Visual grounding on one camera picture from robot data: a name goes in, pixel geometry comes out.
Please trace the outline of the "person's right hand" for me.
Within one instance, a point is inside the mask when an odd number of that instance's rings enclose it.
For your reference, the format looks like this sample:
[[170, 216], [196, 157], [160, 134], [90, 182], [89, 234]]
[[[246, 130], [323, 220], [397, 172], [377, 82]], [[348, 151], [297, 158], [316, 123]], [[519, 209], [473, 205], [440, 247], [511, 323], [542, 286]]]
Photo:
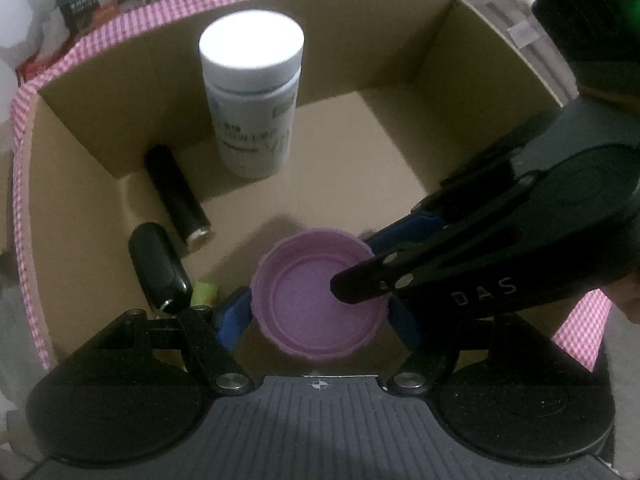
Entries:
[[606, 285], [604, 293], [615, 304], [628, 321], [640, 324], [640, 275], [632, 271], [624, 278]]

